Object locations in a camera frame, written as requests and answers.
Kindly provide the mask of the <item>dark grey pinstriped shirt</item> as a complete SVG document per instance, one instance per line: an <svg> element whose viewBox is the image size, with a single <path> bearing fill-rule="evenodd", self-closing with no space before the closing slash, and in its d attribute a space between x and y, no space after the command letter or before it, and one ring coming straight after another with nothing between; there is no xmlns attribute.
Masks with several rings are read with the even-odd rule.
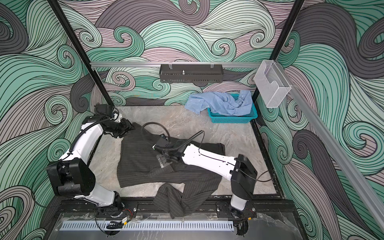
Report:
<svg viewBox="0 0 384 240"><path fill-rule="evenodd" d="M150 143L158 137L149 132L143 136L141 126L134 123L122 140L117 177L121 188L147 183L162 183L153 203L172 218L184 217L196 211L214 193L222 176L183 162L161 168L157 153Z"/></svg>

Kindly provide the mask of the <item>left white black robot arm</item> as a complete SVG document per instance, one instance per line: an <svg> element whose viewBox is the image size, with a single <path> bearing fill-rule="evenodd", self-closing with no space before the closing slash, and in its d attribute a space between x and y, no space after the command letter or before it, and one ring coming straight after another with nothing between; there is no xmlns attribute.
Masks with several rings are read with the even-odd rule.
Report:
<svg viewBox="0 0 384 240"><path fill-rule="evenodd" d="M84 200L98 208L122 211L124 204L120 195L99 185L89 166L101 136L122 139L131 130L134 126L117 108L108 104L95 105L94 115L84 119L69 149L46 168L54 194Z"/></svg>

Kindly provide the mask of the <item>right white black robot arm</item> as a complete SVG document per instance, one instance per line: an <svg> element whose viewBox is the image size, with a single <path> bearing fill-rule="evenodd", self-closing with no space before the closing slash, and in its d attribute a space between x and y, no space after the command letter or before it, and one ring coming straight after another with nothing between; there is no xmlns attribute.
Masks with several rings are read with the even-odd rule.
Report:
<svg viewBox="0 0 384 240"><path fill-rule="evenodd" d="M148 122L141 128L143 138L146 138L145 127L149 125L160 126L165 131L152 146L152 149L159 153L157 159L161 168L171 164L184 163L222 176L231 182L231 215L234 218L244 217L246 204L253 199L255 185L260 181L257 170L246 156L239 154L237 157L228 157L203 150L202 143L194 145L192 141L195 138L205 135L203 130L184 142L173 145L170 133L163 125Z"/></svg>

